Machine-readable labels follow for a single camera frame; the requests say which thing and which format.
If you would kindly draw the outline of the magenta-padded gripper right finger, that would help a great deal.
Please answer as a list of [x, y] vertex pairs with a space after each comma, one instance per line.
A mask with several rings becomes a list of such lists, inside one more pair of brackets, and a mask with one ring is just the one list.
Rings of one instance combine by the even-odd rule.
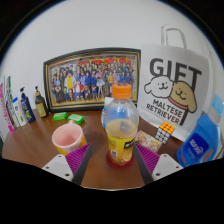
[[168, 154], [159, 155], [137, 143], [133, 146], [133, 153], [145, 185], [182, 169]]

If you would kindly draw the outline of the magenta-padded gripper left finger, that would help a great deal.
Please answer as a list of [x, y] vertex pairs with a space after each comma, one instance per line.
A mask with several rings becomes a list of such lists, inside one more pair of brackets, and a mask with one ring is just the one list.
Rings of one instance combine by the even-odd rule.
[[65, 180], [80, 185], [82, 183], [90, 156], [91, 144], [86, 144], [66, 156], [56, 155], [42, 167], [43, 170], [59, 176]]

